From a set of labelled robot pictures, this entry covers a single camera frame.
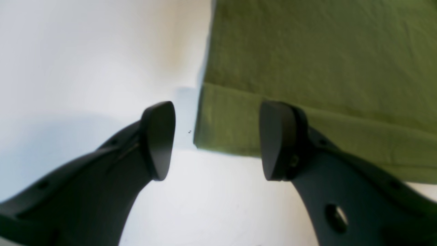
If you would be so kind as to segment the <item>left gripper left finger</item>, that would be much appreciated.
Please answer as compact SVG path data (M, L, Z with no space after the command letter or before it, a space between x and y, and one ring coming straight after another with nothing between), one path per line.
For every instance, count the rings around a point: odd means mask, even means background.
M171 101L95 151L1 203L1 238L21 246L117 246L138 194L168 174L176 128Z

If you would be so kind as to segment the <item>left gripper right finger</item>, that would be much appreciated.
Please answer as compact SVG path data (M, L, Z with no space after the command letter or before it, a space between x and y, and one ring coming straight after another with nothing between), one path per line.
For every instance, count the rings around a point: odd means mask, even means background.
M265 178L293 184L320 246L436 245L436 203L337 148L300 108L262 102L259 135Z

